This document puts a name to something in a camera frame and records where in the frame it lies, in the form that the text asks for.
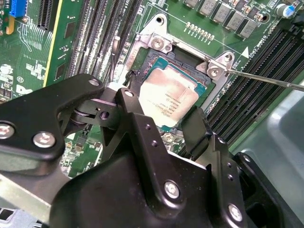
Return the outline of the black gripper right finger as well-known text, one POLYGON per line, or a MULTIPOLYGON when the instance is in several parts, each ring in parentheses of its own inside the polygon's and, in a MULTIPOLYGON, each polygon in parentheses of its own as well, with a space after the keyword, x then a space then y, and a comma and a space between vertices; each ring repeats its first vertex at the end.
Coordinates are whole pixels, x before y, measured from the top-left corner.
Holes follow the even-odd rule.
POLYGON ((253 159, 232 155, 214 133, 201 108, 194 106, 182 121, 186 158, 208 172, 208 209, 222 228, 292 228, 294 213, 253 159))

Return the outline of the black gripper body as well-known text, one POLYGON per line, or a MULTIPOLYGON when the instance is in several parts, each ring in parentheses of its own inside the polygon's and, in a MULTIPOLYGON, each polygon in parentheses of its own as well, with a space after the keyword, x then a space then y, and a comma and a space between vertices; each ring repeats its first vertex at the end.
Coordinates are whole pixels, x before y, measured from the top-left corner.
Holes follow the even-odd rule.
POLYGON ((211 205, 210 175, 201 165, 170 156, 187 199, 175 218, 156 217, 147 204, 134 157, 124 153, 71 179, 51 207, 53 228, 221 228, 211 205))

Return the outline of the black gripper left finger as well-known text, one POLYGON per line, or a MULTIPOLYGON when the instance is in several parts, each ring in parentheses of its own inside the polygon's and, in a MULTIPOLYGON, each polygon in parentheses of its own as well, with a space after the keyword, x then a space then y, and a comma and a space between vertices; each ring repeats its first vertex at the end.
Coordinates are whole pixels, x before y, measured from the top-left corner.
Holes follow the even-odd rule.
POLYGON ((0 196, 31 213, 45 214, 63 188, 59 167, 65 137, 87 124, 109 129, 108 157, 119 151, 134 154, 142 190, 155 214, 178 214, 185 207, 165 191, 165 183, 179 185, 152 118, 145 116, 135 92, 111 92, 88 74, 80 74, 0 106, 0 196))

